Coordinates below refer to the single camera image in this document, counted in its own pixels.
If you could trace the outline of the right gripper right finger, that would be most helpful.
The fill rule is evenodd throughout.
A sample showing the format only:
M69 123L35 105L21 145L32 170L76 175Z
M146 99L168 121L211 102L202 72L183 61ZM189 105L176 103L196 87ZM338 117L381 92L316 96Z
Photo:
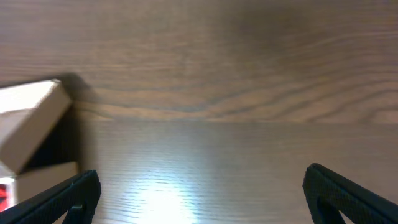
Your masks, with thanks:
M342 175L313 163L303 191L314 223L397 223L397 205Z

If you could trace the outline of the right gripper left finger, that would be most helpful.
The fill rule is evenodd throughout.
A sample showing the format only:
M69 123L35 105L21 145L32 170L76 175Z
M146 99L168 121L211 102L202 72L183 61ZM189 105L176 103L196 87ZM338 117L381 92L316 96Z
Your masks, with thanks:
M87 170L1 212L2 224L91 224L101 196L97 171Z

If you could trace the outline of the cardboard box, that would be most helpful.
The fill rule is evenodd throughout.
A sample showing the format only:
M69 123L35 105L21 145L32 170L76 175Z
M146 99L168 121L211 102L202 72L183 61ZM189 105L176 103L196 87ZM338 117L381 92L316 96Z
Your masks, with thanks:
M77 174L76 162L23 171L71 103L58 80L1 89L1 184L7 185L6 210Z

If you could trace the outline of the red utility knife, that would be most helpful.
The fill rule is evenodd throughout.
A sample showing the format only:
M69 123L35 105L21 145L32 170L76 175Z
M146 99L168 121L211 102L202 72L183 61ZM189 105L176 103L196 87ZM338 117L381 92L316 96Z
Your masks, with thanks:
M0 211L5 210L8 207L8 191L7 185L0 185Z

